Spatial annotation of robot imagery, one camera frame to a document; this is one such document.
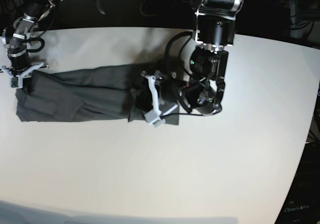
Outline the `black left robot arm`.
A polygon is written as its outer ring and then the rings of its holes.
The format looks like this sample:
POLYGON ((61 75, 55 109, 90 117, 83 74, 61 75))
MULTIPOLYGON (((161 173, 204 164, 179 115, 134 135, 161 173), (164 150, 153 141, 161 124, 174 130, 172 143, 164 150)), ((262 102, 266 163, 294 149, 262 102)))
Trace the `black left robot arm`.
POLYGON ((228 61, 226 46, 233 44, 236 16, 244 0, 191 0, 195 14, 193 31, 181 32, 170 39, 163 58, 163 70, 143 72, 143 88, 136 95, 135 105, 146 118, 175 115, 182 107, 187 115, 214 115, 222 110, 225 91, 225 70, 228 61), (178 39, 189 36, 196 46, 189 60, 188 81, 175 78, 170 65, 170 50, 178 39))

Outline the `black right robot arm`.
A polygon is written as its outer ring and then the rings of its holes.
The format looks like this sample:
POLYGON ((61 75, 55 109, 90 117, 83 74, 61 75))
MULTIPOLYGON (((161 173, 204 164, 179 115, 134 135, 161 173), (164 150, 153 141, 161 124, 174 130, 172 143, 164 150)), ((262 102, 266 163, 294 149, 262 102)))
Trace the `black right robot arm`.
POLYGON ((39 52, 45 45, 42 33, 34 36, 33 32, 40 22, 54 11, 63 0, 21 0, 22 16, 11 26, 3 30, 1 39, 10 61, 10 67, 3 66, 1 72, 8 71, 16 76, 29 67, 29 54, 39 52))

